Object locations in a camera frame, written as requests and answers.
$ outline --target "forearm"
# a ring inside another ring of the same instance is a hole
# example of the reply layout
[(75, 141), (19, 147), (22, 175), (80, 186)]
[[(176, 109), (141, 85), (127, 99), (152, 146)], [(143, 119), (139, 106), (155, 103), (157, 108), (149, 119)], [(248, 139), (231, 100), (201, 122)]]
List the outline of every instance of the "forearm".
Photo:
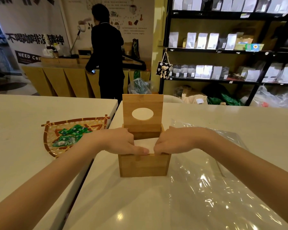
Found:
[(33, 229), (99, 149), (76, 144), (0, 203), (0, 230)]
[(288, 223), (288, 172), (214, 135), (202, 150), (225, 166)]

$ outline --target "shelf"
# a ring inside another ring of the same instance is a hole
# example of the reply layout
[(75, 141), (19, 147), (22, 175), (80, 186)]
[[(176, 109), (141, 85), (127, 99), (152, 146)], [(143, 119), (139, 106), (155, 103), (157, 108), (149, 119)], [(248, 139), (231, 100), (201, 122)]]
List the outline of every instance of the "shelf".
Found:
[(229, 83), (229, 84), (257, 84), (256, 81), (242, 81), (242, 80), (215, 80), (215, 79), (200, 79), (200, 78), (183, 78), (183, 77), (170, 77), (170, 81), (196, 81), (196, 82), (216, 82), (216, 83)]
[(224, 54), (252, 54), (252, 55), (258, 55), (258, 54), (263, 54), (263, 55), (268, 55), (270, 53), (274, 53), (273, 51), (245, 51), (245, 50), (222, 50), (222, 49), (217, 49), (217, 50), (210, 50), (210, 49), (192, 49), (192, 48), (183, 48), (183, 47), (169, 47), (168, 51), (184, 51), (184, 52), (205, 52), (205, 53), (224, 53)]
[(172, 10), (171, 18), (182, 19), (227, 19), (227, 20), (271, 20), (287, 21), (288, 15), (270, 13), (242, 13), (229, 11), (193, 11), (193, 10)]
[(277, 81), (273, 81), (273, 82), (262, 82), (263, 85), (285, 85), (288, 86), (288, 83), (279, 83)]

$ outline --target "floor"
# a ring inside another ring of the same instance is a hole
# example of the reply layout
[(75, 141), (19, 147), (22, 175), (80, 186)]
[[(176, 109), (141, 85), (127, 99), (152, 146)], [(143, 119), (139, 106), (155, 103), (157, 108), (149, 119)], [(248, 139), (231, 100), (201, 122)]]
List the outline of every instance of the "floor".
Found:
[(0, 77), (0, 94), (39, 95), (29, 79), (15, 75)]

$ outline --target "white tabletop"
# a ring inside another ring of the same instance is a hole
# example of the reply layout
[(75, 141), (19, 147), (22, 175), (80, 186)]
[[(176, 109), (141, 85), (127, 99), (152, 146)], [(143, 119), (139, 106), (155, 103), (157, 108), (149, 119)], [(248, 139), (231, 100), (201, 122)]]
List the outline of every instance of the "white tabletop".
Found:
[[(43, 145), (46, 121), (113, 116), (117, 100), (0, 94), (0, 201), (54, 158)], [(35, 227), (58, 229), (86, 172), (71, 182)]]
[[(236, 132), (288, 171), (288, 109), (164, 103), (165, 129), (171, 119)], [(120, 104), (110, 128), (122, 123)], [(288, 229), (241, 182), (219, 179), (213, 160), (192, 150), (172, 155), (166, 177), (120, 178), (117, 155), (100, 152), (63, 229)]]

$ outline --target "black jacket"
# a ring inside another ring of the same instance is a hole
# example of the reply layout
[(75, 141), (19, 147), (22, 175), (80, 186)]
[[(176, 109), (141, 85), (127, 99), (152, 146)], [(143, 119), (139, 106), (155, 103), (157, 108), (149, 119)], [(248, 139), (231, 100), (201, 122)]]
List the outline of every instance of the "black jacket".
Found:
[(109, 23), (100, 23), (92, 28), (93, 54), (85, 69), (92, 71), (99, 66), (99, 81), (123, 78), (122, 45), (124, 40), (119, 30)]

